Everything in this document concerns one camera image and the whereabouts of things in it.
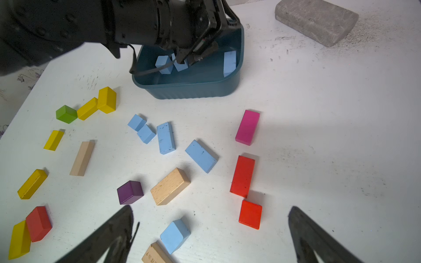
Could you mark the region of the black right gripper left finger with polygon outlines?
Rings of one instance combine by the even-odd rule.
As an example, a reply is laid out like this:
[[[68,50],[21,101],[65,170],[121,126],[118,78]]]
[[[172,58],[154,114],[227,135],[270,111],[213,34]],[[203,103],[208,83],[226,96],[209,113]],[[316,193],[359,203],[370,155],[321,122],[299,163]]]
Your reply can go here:
[[[106,263],[125,263],[139,229],[133,226],[133,210],[125,205],[58,262],[97,263],[106,254]]]

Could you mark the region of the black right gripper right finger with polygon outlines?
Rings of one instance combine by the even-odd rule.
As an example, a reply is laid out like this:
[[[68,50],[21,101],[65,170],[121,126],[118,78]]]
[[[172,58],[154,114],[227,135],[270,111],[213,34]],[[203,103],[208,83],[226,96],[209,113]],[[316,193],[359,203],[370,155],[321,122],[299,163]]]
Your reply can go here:
[[[329,233],[293,206],[288,215],[288,225],[299,263],[361,263],[354,254],[336,241]]]

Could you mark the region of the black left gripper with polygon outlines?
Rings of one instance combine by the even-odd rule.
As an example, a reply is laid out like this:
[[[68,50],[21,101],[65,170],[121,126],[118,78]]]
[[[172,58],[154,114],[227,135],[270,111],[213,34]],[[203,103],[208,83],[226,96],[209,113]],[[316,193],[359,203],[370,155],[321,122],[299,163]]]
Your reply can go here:
[[[195,64],[216,53],[221,31],[241,27],[226,0],[155,1],[157,39],[162,49],[177,49],[175,61]]]

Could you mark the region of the blue long block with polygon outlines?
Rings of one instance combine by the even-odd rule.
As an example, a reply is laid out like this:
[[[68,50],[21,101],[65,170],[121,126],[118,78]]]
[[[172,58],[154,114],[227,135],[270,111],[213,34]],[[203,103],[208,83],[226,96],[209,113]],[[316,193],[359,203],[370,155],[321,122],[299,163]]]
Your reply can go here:
[[[224,53],[223,75],[228,77],[236,70],[236,51]]]
[[[166,155],[176,150],[173,129],[170,122],[157,126],[157,136],[160,153],[162,155]]]
[[[205,149],[196,140],[191,142],[191,144],[186,148],[185,152],[205,173],[209,173],[218,161],[214,154]]]

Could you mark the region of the blue cube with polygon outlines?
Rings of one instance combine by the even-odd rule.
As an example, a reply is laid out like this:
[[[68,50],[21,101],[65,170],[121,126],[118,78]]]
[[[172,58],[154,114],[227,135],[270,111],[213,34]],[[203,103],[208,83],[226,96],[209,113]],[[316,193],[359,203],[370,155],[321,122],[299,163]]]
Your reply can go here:
[[[139,129],[137,135],[143,143],[148,144],[156,136],[156,133],[152,131],[147,124],[145,124]]]
[[[178,63],[175,57],[175,54],[172,54],[172,61],[174,62],[174,66],[178,72],[184,71],[189,68],[189,64],[185,59],[182,64]]]
[[[169,254],[178,250],[191,235],[182,219],[172,221],[160,235],[161,242]]]
[[[146,120],[135,114],[132,119],[129,121],[128,126],[135,130],[136,132],[140,131],[143,126],[146,125]]]
[[[172,62],[172,59],[168,55],[160,55],[156,59],[155,66],[156,68],[162,68],[166,66],[167,64],[170,64]],[[166,67],[165,69],[161,69],[159,72],[162,75],[170,75],[173,71],[174,65],[171,64],[169,67]]]

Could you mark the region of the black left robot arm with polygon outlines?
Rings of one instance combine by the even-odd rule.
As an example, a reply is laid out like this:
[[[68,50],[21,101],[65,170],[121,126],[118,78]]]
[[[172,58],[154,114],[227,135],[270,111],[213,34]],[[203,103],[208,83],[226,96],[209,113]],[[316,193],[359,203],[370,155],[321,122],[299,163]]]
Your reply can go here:
[[[45,64],[86,42],[115,58],[136,44],[195,64],[241,27],[225,1],[2,1],[1,75]]]

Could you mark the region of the purple cube block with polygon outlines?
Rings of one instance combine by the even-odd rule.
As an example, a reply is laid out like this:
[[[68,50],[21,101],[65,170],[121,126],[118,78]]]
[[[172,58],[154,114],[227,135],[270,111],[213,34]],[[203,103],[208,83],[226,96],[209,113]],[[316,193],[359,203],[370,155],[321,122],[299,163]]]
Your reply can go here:
[[[120,205],[130,205],[144,196],[141,182],[128,181],[117,189]]]

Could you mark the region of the stamped wood long block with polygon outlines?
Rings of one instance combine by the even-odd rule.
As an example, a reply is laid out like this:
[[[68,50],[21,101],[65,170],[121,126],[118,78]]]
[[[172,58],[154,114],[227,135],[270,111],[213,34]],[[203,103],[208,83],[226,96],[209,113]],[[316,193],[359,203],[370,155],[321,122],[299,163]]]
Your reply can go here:
[[[173,263],[157,242],[149,246],[141,260],[143,263]]]

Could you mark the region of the teal plastic bin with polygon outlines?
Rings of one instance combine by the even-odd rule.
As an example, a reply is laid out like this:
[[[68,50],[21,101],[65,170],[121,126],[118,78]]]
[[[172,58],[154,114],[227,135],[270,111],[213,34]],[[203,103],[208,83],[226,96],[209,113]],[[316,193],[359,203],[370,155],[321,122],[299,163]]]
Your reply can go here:
[[[219,37],[218,51],[181,72],[174,69],[171,74],[154,72],[144,76],[132,76],[139,88],[157,99],[192,99],[227,96],[234,92],[240,82],[240,71],[244,57],[244,28]],[[224,54],[236,52],[233,72],[224,75]]]

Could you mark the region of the red square block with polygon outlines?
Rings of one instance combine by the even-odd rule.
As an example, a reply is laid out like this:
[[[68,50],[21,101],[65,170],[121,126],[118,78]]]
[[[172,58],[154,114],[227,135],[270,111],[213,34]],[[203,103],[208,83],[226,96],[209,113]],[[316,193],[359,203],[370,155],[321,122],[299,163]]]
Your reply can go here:
[[[259,230],[262,210],[262,206],[243,200],[240,210],[239,223]]]

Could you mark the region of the tan wood block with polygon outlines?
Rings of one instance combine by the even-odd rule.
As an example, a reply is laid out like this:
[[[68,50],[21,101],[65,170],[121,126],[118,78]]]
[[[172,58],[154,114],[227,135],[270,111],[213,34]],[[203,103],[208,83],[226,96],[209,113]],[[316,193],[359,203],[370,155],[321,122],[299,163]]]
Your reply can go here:
[[[175,168],[151,189],[151,194],[156,205],[163,206],[172,201],[189,185],[190,179],[186,173],[182,169]]]

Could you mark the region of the red block front left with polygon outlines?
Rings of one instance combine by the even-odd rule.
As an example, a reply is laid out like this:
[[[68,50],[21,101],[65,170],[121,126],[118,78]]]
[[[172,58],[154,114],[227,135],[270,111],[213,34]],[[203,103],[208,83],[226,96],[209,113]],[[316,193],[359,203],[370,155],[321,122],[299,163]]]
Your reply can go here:
[[[26,224],[30,233],[31,242],[41,241],[52,229],[45,206],[36,207],[27,217]]]

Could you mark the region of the red long block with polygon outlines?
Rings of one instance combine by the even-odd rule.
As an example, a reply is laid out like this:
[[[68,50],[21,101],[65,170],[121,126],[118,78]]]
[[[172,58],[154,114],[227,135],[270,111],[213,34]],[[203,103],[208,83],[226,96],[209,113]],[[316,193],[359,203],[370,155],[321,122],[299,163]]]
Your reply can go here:
[[[245,156],[238,157],[233,180],[230,187],[230,192],[232,194],[236,194],[243,198],[248,197],[254,172],[254,166],[254,159]]]

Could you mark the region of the pale wood long block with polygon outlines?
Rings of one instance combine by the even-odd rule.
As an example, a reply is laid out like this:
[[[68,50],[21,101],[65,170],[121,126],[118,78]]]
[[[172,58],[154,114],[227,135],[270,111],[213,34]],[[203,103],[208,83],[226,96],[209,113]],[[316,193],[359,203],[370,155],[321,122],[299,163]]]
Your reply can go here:
[[[72,176],[85,175],[94,147],[95,147],[95,141],[93,140],[84,141],[81,143],[81,147],[78,151],[75,162],[70,171],[70,175]]]

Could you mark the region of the yellow block front left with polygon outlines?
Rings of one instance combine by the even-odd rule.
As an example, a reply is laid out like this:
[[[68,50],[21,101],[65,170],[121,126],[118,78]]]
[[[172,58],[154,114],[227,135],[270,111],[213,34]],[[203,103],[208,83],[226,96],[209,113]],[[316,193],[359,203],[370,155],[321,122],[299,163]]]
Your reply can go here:
[[[30,251],[31,237],[26,221],[13,227],[8,259],[17,259]]]

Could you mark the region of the yellow long block left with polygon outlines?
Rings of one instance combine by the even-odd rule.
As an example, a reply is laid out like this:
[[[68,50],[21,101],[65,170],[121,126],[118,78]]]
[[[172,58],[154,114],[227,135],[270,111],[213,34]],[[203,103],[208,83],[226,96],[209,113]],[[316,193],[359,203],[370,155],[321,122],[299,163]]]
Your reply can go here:
[[[36,169],[18,190],[20,199],[30,199],[47,178],[47,173]]]

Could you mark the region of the grey stone brick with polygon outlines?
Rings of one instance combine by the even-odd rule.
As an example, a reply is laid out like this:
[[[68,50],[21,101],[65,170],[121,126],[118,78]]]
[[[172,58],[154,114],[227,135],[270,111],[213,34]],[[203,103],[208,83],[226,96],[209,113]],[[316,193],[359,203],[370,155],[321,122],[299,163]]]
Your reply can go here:
[[[359,15],[326,1],[282,0],[275,7],[275,18],[325,47],[332,47],[350,33]]]

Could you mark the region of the small yellow block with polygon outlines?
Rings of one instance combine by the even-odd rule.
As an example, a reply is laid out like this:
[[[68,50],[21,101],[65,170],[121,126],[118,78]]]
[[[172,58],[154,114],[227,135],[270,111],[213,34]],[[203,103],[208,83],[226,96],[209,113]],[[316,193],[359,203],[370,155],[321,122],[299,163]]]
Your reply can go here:
[[[43,147],[45,150],[55,151],[65,134],[64,129],[54,130],[52,131],[49,139],[47,140],[45,146]]]

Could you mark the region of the magenta block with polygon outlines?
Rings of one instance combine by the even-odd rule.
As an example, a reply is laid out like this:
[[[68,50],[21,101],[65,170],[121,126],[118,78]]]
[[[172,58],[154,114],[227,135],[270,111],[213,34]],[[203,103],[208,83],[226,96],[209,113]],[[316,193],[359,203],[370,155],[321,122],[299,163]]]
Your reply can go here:
[[[247,146],[252,144],[256,128],[258,126],[260,113],[246,110],[243,114],[235,140]]]

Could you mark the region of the yellow block slanted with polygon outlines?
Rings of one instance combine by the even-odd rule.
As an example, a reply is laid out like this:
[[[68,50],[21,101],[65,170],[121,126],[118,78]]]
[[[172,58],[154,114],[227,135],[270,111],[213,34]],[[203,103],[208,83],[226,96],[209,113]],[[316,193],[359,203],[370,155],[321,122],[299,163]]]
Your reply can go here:
[[[93,97],[77,110],[77,116],[80,120],[86,120],[98,110],[98,99]]]

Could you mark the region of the green cube block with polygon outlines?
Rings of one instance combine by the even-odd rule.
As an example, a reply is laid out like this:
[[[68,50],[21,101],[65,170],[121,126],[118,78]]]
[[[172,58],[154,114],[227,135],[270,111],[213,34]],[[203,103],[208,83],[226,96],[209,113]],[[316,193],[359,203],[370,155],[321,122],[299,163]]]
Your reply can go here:
[[[78,119],[78,114],[75,109],[64,105],[58,110],[56,110],[56,119],[64,123],[70,124],[74,120]]]

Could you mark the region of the yellow block upright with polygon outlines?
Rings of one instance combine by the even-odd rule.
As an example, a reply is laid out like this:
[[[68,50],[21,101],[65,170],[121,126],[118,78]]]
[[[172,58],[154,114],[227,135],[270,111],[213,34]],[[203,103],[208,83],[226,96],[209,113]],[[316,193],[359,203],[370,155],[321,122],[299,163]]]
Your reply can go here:
[[[117,93],[110,87],[105,87],[99,91],[97,107],[105,114],[116,110]]]

